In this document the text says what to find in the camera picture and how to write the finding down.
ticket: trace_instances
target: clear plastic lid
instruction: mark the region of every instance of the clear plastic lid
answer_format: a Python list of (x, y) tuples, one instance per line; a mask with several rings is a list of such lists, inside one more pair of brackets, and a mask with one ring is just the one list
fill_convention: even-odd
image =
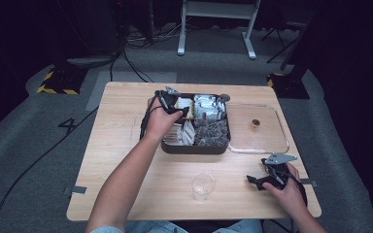
[(226, 104), (231, 141), (237, 153), (285, 153), (289, 143), (277, 111), (269, 105)]

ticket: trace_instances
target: wooden table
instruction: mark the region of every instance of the wooden table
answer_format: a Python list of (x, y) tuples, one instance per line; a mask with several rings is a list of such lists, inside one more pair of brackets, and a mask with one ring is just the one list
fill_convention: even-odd
[[(301, 178), (308, 178), (287, 122), (272, 88), (248, 85), (175, 84), (184, 93), (230, 95), (231, 104), (268, 104), (280, 116), (288, 137), (288, 154)], [(108, 83), (87, 144), (76, 186), (86, 187), (84, 194), (73, 193), (67, 216), (88, 220), (96, 196), (108, 176), (139, 141), (141, 120), (147, 101), (164, 83)], [(258, 191), (246, 176), (265, 177), (260, 159), (269, 154), (234, 153), (220, 155), (168, 154), (158, 147), (153, 163), (142, 184), (129, 219), (243, 219), (288, 217), (267, 191)], [(204, 202), (192, 198), (191, 178), (208, 171), (216, 187)], [(308, 209), (313, 216), (322, 213), (314, 189), (305, 185)]]

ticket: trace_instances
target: clear plastic cup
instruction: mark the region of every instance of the clear plastic cup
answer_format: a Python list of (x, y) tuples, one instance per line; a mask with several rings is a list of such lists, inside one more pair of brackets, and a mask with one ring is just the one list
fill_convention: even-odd
[(206, 172), (200, 172), (192, 177), (193, 198), (199, 202), (205, 201), (215, 188), (215, 179)]

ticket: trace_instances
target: white object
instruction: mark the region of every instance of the white object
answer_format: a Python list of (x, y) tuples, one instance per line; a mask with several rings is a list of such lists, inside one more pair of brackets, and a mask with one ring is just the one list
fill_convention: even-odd
[(250, 59), (255, 59), (253, 45), (250, 41), (250, 36), (253, 31), (256, 14), (258, 13), (260, 0), (256, 0), (254, 4), (233, 4), (233, 3), (216, 3), (216, 2), (194, 2), (184, 0), (183, 14), (181, 18), (181, 35), (178, 44), (178, 55), (185, 54), (186, 46), (186, 24), (187, 16), (194, 17), (227, 17), (249, 19), (247, 32), (243, 32), (245, 46)]

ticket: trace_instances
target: person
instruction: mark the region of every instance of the person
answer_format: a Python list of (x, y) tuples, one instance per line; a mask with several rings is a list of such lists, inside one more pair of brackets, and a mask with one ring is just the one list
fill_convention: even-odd
[[(168, 115), (161, 108), (157, 99), (153, 101), (151, 109), (145, 136), (103, 184), (85, 232), (120, 233), (126, 230), (128, 232), (187, 233), (183, 228), (169, 221), (134, 222), (126, 220), (153, 161), (157, 147), (172, 124), (182, 116), (181, 111)], [(289, 164), (288, 169), (299, 179), (298, 172), (292, 165)], [(294, 219), (300, 232), (325, 232), (309, 213), (297, 184), (292, 179), (288, 179), (287, 186), (283, 190), (275, 188), (270, 183), (265, 183), (263, 186), (277, 198), (284, 210)], [(217, 232), (262, 232), (259, 220), (256, 219), (244, 219), (236, 224)]]

